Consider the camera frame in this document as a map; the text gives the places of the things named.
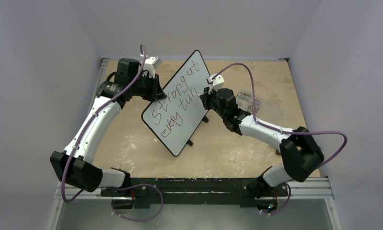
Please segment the white whiteboard black frame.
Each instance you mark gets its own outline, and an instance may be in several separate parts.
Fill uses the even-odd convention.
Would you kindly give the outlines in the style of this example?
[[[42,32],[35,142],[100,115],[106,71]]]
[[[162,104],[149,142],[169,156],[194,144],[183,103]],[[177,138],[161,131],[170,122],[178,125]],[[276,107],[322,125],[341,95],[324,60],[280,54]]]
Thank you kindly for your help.
[[[150,103],[141,119],[172,156],[180,155],[207,114],[199,96],[209,70],[195,50],[163,87],[165,99]]]

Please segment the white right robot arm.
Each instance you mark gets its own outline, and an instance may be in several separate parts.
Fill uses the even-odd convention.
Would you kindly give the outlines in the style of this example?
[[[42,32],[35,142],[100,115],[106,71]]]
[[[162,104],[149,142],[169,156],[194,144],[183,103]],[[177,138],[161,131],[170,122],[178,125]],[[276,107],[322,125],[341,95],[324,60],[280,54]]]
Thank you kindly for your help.
[[[269,195],[284,182],[303,182],[323,163],[324,155],[308,129],[284,129],[261,121],[238,107],[231,89],[216,91],[206,87],[200,99],[206,110],[214,110],[221,117],[229,131],[262,141],[281,154],[282,163],[259,177],[257,188],[261,194]]]

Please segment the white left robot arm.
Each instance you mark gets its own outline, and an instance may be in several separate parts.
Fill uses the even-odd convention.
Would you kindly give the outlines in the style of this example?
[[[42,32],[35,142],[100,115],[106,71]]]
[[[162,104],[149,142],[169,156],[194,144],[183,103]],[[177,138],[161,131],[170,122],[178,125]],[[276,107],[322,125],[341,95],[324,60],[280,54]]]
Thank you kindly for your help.
[[[148,57],[144,63],[122,58],[96,91],[96,97],[85,122],[63,151],[54,151],[51,165],[61,182],[93,192],[99,187],[112,187],[119,196],[131,191],[126,180],[129,173],[119,169],[101,169],[92,163],[98,146],[111,122],[132,97],[155,102],[166,97],[156,68],[161,60]]]

